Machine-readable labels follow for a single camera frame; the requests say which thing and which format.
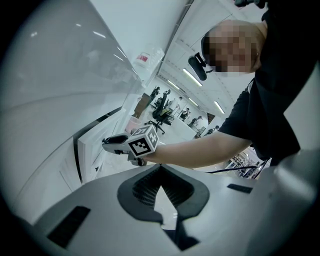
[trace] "black office chair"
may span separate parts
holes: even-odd
[[[162,125],[163,123],[165,123],[166,125],[169,125],[169,126],[171,125],[171,123],[168,121],[168,118],[170,117],[170,115],[168,113],[164,113],[163,115],[160,115],[162,110],[164,109],[167,95],[169,95],[170,92],[171,91],[169,89],[163,93],[163,97],[162,97],[160,105],[155,109],[155,111],[152,112],[152,117],[155,120],[157,120],[157,123],[155,123],[152,120],[144,123],[145,125],[154,125],[155,130],[158,131],[158,129],[160,129],[162,131],[162,134],[165,134],[165,131],[160,127],[160,125]]]

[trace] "white cabinet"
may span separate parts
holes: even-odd
[[[58,147],[32,174],[13,205],[13,213],[30,224],[81,186],[73,138]]]
[[[117,122],[124,112],[125,109],[121,109],[109,116],[78,139],[78,159],[83,184],[96,178],[106,155],[102,140],[114,135]]]

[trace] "pink object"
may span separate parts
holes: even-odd
[[[127,133],[130,133],[132,129],[139,128],[140,126],[141,126],[141,121],[138,118],[131,116],[124,130]]]

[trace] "black cable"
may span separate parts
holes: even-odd
[[[254,166],[244,166],[244,167],[237,167],[237,168],[221,169],[221,170],[215,170],[215,171],[206,171],[206,173],[207,174],[216,174],[216,173],[222,173],[222,172],[233,171],[233,170],[251,169],[251,168],[257,169],[259,167],[262,167],[261,170],[260,170],[260,172],[261,172],[264,169],[264,167],[265,167],[265,165],[267,164],[268,161],[269,161],[269,159],[265,160],[259,166],[254,165]]]
[[[215,170],[215,171],[206,171],[207,174],[215,174],[215,173],[222,173],[232,170],[241,170],[241,169],[251,169],[251,168],[259,168],[260,166],[244,166],[244,167],[237,167],[237,168],[229,168],[229,169],[221,169],[221,170]]]

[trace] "black vent grille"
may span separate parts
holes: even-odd
[[[154,208],[160,186],[163,187],[163,190],[175,208],[194,193],[194,187],[189,182],[164,168],[159,168],[133,185],[133,195],[139,202],[150,208]]]

